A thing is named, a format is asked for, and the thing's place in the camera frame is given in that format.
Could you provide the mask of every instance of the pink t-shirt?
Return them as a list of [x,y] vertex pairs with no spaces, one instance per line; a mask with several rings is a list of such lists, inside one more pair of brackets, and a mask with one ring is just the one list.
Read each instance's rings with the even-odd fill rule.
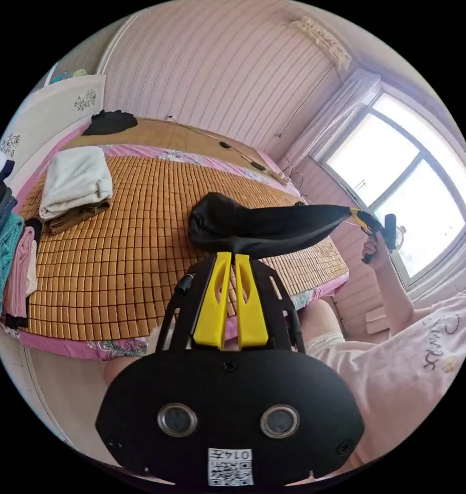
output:
[[381,344],[340,342],[315,351],[349,385],[365,433],[343,469],[356,468],[404,441],[429,415],[466,356],[466,290]]

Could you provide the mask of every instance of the pink wall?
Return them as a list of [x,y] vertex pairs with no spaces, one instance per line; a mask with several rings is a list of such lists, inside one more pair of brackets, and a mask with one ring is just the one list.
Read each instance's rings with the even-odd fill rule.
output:
[[[357,207],[336,180],[312,158],[305,158],[297,166],[296,171],[303,175],[300,191],[314,204]],[[294,177],[293,180],[298,185],[300,176]],[[352,336],[366,333],[365,313],[382,304],[373,271],[361,261],[362,246],[367,236],[360,227],[352,223],[343,223],[338,226],[331,238],[350,270],[348,283],[335,297],[344,329]]]
[[109,58],[105,109],[173,115],[278,161],[341,86],[333,63],[288,27],[297,13],[286,0],[186,0],[152,7]]

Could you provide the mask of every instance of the qr code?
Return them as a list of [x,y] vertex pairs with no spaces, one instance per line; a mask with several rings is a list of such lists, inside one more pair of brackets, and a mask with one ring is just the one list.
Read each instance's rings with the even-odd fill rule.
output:
[[209,485],[253,485],[252,450],[209,448]]

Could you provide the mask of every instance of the person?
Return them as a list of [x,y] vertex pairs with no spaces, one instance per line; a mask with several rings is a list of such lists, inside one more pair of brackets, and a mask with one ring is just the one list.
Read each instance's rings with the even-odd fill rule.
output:
[[[299,312],[307,355],[321,360],[345,380],[365,423],[355,451],[333,475],[371,462],[405,440],[445,394],[466,356],[466,290],[416,309],[399,281],[380,232],[365,242],[362,257],[365,254],[372,254],[369,265],[389,322],[386,341],[346,341],[336,315],[323,300],[315,300]],[[111,383],[137,358],[109,361],[104,369],[106,382]]]

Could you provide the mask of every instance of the pink bedsheet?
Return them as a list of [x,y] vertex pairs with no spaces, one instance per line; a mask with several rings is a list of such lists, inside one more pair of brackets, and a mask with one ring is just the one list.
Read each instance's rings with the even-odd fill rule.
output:
[[[80,127],[76,131],[72,132],[68,136],[64,137],[49,153],[49,155],[42,161],[36,171],[28,179],[26,184],[17,194],[17,200],[19,201],[16,206],[16,211],[19,211],[22,207],[22,203],[31,191],[32,187],[36,184],[41,174],[45,171],[51,158],[60,149],[62,149],[68,142],[82,134],[87,125]],[[106,156],[146,156],[146,157],[161,157],[173,161],[185,161],[195,163],[201,166],[207,166],[210,168],[228,171],[236,175],[247,177],[251,180],[256,180],[262,183],[266,183],[276,189],[284,192],[292,193],[299,196],[298,190],[289,184],[284,187],[276,180],[266,177],[264,174],[256,171],[250,171],[242,167],[235,166],[230,163],[217,160],[215,158],[197,155],[193,153],[183,153],[181,151],[155,148],[151,146],[140,145],[103,145],[101,148],[104,150]],[[273,170],[278,171],[279,168],[276,164],[266,155],[260,153],[261,157],[269,164]],[[322,298],[335,294],[346,282],[348,281],[348,273],[338,278],[331,280],[322,286],[315,287],[312,290],[301,293],[293,297],[293,302],[296,309],[300,309],[310,303],[316,298]],[[41,335],[28,333],[21,330],[12,330],[4,327],[11,336],[19,340],[21,343],[27,346],[33,346],[43,351],[48,351],[57,355],[63,355],[67,357],[76,357],[81,359],[92,360],[108,360],[110,358],[121,355],[133,355],[142,356],[146,353],[147,339],[146,338],[128,338],[121,340],[108,340],[108,341],[74,341],[65,340],[59,338],[47,338]],[[237,336],[237,318],[236,316],[229,317],[226,321],[226,335],[225,338],[231,339]]]

